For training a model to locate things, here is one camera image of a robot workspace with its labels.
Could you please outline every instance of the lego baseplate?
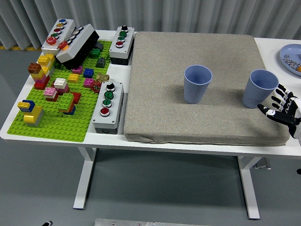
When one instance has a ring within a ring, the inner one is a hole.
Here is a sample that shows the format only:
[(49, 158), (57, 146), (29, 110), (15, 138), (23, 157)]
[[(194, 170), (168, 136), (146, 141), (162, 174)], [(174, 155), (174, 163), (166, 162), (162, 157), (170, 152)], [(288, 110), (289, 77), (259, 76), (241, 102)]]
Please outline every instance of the lego baseplate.
[[(106, 74), (110, 63), (109, 49), (112, 42), (102, 40), (99, 42), (103, 44), (103, 51), (100, 57), (106, 59), (105, 67), (96, 68), (95, 64), (98, 59), (91, 59), (89, 56), (82, 63), (83, 68), (94, 69), (94, 79), (98, 73)], [(68, 79), (71, 73), (71, 70), (67, 70), (63, 65), (56, 63), (56, 68), (47, 87), (50, 87), (56, 78)], [(68, 83), (70, 92), (81, 93), (80, 101), (76, 105), (74, 115), (65, 115), (58, 112), (57, 105), (61, 96), (59, 96), (56, 102), (49, 102), (43, 96), (43, 90), (32, 88), (26, 99), (33, 100), (37, 105), (42, 106), (45, 111), (39, 126), (29, 127), (23, 121), (23, 113), (19, 111), (8, 130), (8, 134), (83, 142), (98, 99), (98, 94), (90, 88), (83, 87), (84, 80), (83, 75), (80, 75), (78, 83)]]

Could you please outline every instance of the blue plate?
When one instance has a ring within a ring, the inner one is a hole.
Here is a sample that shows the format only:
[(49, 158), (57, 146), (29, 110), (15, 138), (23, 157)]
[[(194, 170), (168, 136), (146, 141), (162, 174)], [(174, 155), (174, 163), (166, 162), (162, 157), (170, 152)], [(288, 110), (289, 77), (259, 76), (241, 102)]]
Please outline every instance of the blue plate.
[(289, 65), (287, 65), (284, 62), (284, 56), (289, 55), (290, 57), (288, 59), (291, 59), (292, 61), (295, 61), (297, 64), (301, 64), (301, 58), (299, 55), (301, 55), (301, 45), (298, 44), (291, 44), (283, 46), (280, 50), (280, 60), (284, 67), (286, 67), (287, 70), (291, 71), (292, 73), (301, 76), (301, 72), (298, 72), (291, 68)]

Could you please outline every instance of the table frame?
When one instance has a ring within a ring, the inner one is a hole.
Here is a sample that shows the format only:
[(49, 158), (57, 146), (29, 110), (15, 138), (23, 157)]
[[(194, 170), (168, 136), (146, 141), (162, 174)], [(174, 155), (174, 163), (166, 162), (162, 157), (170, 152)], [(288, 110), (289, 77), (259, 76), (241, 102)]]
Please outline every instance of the table frame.
[[(97, 31), (101, 40), (112, 40), (115, 31)], [(301, 40), (279, 40), (255, 38), (261, 57), (266, 69), (273, 72), (279, 82), (292, 90), (294, 94), (301, 97), (301, 77), (294, 75), (281, 64), (279, 58), (280, 49), (288, 44), (301, 44)], [(276, 147), (265, 146), (233, 146), (233, 145), (195, 145), (195, 144), (144, 144), (140, 142), (129, 142), (123, 135), (123, 125), (125, 118), (125, 107), (127, 105), (127, 94), (130, 81), (131, 66), (110, 64), (107, 73), (110, 81), (118, 81), (124, 84), (124, 104), (120, 118), (119, 133), (117, 135), (97, 134), (92, 123), (90, 123), (85, 140), (82, 143), (51, 140), (37, 137), (24, 137), (7, 133), (11, 123), (17, 115), (19, 109), (17, 103), (26, 99), (34, 85), (33, 79), (29, 76), (23, 89), (21, 90), (12, 110), (10, 111), (1, 131), (0, 136), (8, 141), (15, 143), (28, 143), (40, 145), (59, 145), (78, 147), (83, 155), (85, 162), (79, 180), (79, 187), (74, 202), (74, 209), (84, 209), (86, 195), (89, 187), (91, 172), (94, 165), (96, 148), (140, 150), (156, 152), (175, 152), (175, 153), (198, 153), (214, 155), (232, 155), (238, 157), (239, 170), (242, 178), (246, 207), (250, 219), (260, 219), (255, 191), (252, 183), (250, 168), (262, 157), (297, 158), (301, 159), (301, 148), (297, 140), (290, 138), (286, 145)]]

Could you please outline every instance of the gray floor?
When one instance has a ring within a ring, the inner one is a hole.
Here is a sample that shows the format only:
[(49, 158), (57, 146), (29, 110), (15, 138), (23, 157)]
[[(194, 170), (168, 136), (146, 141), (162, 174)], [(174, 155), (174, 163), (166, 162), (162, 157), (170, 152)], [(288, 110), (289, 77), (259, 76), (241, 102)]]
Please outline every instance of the gray floor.
[[(0, 50), (0, 126), (36, 51)], [(73, 210), (84, 159), (76, 148), (0, 139), (0, 225), (93, 226), (96, 218), (209, 226), (301, 225), (301, 160), (252, 169), (260, 220), (248, 220), (232, 156), (98, 150), (84, 210)]]

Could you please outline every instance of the black knob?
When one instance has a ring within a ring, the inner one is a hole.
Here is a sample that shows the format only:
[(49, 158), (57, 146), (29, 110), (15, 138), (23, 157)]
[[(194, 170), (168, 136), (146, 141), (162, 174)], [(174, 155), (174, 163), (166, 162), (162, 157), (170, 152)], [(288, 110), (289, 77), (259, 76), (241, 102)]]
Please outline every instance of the black knob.
[(128, 32), (128, 29), (127, 29), (127, 26), (126, 26), (126, 25), (123, 25), (123, 26), (121, 27), (121, 30), (122, 30), (122, 31), (125, 31), (125, 32)]
[(111, 82), (107, 85), (107, 91), (111, 91), (111, 92), (115, 91), (115, 85), (113, 82)]

